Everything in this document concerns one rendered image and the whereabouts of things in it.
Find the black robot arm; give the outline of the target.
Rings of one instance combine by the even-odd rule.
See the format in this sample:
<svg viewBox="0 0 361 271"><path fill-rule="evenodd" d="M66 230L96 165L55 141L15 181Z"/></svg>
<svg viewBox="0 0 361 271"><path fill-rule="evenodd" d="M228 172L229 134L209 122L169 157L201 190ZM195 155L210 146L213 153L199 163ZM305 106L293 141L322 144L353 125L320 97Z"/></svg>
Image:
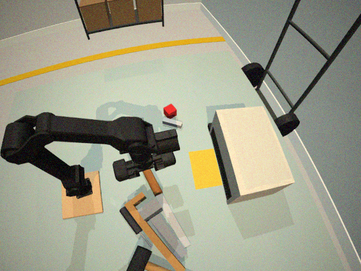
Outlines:
<svg viewBox="0 0 361 271"><path fill-rule="evenodd" d="M93 193L90 179L84 178L84 167L69 166L45 148L53 141L107 144L121 155L129 153L135 162L144 162L154 153L161 155L180 150L176 129L154 133L153 125L139 117L122 116L109 121L43 112L9 123L1 157L17 165L31 163L61 180L66 196L77 199Z"/></svg>

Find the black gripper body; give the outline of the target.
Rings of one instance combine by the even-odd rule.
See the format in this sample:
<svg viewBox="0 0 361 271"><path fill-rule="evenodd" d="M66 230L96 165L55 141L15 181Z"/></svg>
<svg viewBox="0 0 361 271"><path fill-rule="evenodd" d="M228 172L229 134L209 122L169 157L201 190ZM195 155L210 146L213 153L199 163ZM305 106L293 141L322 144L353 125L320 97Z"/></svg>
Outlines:
<svg viewBox="0 0 361 271"><path fill-rule="evenodd" d="M113 163L115 178L119 182L128 180L129 176L135 175L135 171L142 172L154 168L154 162L156 162L157 165L164 164L164 167L167 167L175 165L176 159L173 152L161 155L154 153L151 154L150 157L144 162L133 161L133 164L127 165L125 164L124 159L120 159L114 161Z"/></svg>

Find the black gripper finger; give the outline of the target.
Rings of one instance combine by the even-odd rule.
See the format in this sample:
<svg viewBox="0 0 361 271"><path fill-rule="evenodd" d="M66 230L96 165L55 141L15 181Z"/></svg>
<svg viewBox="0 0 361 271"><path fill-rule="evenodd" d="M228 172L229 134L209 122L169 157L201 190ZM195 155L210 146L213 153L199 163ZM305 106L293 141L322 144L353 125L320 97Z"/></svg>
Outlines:
<svg viewBox="0 0 361 271"><path fill-rule="evenodd" d="M158 170L166 168L166 167L164 167L164 164L157 165L157 163L154 162L154 168L155 168L155 171L158 171Z"/></svg>
<svg viewBox="0 0 361 271"><path fill-rule="evenodd" d="M126 164L126 165L127 165L127 164L133 164L133 162L132 162L132 160L130 160L130 161L125 162L125 164ZM137 178L137 177L139 177L139 176L140 176L140 173L139 173L138 171L135 171L135 175L129 176L129 180L132 179L132 178Z"/></svg>

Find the red cube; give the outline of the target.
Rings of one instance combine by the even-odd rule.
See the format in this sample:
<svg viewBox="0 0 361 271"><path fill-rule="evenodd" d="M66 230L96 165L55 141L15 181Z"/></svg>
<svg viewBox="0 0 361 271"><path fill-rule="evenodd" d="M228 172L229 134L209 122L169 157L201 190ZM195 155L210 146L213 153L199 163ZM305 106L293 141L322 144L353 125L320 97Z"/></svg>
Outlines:
<svg viewBox="0 0 361 271"><path fill-rule="evenodd" d="M164 115L169 119L176 116L177 109L172 104L165 106L163 110L164 110Z"/></svg>

